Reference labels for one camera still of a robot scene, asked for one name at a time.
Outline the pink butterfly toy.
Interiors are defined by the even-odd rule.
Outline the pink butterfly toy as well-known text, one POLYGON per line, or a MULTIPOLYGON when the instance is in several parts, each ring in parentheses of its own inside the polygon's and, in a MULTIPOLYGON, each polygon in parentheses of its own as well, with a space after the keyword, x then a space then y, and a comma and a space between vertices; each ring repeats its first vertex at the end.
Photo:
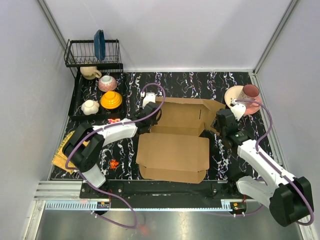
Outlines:
POLYGON ((108 124, 115 124, 115 123, 118 123, 120 121, 121 121, 120 118, 109 118, 107 123, 108 124))

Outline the brown cardboard box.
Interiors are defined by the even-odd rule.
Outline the brown cardboard box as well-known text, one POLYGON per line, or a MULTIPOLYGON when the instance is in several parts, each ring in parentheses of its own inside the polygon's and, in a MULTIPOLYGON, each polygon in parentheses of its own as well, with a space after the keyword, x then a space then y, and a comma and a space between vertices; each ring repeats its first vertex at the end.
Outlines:
POLYGON ((201 183, 210 168, 210 140, 216 113, 226 106, 216 100, 156 97, 161 118, 139 136, 136 163, 145 180, 201 183))

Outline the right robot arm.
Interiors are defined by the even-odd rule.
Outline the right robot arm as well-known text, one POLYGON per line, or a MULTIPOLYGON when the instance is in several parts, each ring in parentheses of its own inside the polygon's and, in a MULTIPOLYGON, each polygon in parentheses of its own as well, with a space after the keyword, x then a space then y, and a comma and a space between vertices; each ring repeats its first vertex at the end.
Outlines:
POLYGON ((233 110, 220 109, 211 126, 217 130, 223 144, 249 163, 264 181, 261 183, 243 173, 236 174, 227 185, 230 197, 251 197, 268 208, 273 219, 283 227, 300 224, 307 216, 310 220, 306 225, 313 223, 312 188, 305 177, 297 178, 278 165, 247 131, 240 130, 233 110))

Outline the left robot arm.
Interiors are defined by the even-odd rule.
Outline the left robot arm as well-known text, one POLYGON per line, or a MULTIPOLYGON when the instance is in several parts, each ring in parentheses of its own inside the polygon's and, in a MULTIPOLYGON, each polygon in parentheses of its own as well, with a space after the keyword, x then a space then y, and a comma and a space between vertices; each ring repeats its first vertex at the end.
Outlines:
POLYGON ((116 123, 98 126, 82 123, 64 144, 62 153, 91 184, 90 192, 95 197, 103 198, 108 193, 106 177, 98 167, 101 150, 113 142, 148 133, 161 118, 161 106, 149 102, 134 116, 116 123))

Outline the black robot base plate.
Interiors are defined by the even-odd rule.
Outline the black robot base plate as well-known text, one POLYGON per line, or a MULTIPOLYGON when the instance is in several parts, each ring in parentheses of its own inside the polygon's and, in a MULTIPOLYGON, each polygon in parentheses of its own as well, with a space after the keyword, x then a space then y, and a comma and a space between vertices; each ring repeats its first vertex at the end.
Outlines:
POLYGON ((247 214, 252 199, 232 190, 226 181, 204 180, 199 184, 159 180, 108 180, 99 192, 87 183, 81 199, 97 202, 98 211, 213 212, 247 214))

